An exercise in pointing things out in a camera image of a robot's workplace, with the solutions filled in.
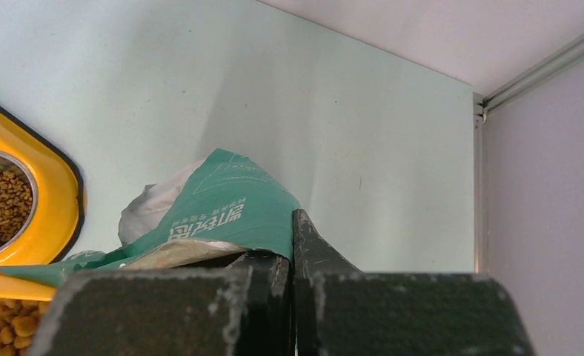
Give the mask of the green white pet food bag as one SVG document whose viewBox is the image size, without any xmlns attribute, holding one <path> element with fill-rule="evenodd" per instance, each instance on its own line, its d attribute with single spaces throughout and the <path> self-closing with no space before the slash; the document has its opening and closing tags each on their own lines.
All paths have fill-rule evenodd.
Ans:
<svg viewBox="0 0 584 356">
<path fill-rule="evenodd" d="M 0 274 L 59 287 L 79 271 L 173 268 L 240 251 L 291 259 L 298 208 L 294 195 L 251 159 L 216 149 L 167 182 L 146 186 L 122 212 L 120 248 L 48 265 L 1 266 Z"/>
</svg>

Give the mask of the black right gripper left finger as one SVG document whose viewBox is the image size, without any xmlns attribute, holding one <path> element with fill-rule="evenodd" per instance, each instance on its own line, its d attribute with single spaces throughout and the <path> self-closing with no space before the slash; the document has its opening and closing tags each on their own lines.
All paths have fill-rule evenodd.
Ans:
<svg viewBox="0 0 584 356">
<path fill-rule="evenodd" d="M 76 274 L 57 291 L 30 354 L 292 355 L 291 264 L 249 251 Z"/>
</svg>

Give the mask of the yellow plastic scoop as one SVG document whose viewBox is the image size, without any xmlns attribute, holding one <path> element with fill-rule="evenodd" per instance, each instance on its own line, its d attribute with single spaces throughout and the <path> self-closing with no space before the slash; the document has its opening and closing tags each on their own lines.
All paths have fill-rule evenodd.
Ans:
<svg viewBox="0 0 584 356">
<path fill-rule="evenodd" d="M 55 293 L 54 287 L 0 274 L 0 298 L 51 301 Z"/>
</svg>

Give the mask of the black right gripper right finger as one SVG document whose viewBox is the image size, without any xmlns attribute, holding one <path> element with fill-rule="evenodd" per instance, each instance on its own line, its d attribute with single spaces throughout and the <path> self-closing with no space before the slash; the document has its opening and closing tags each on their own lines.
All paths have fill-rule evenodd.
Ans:
<svg viewBox="0 0 584 356">
<path fill-rule="evenodd" d="M 293 213 L 300 355 L 533 355 L 511 295 L 487 274 L 367 273 Z"/>
</svg>

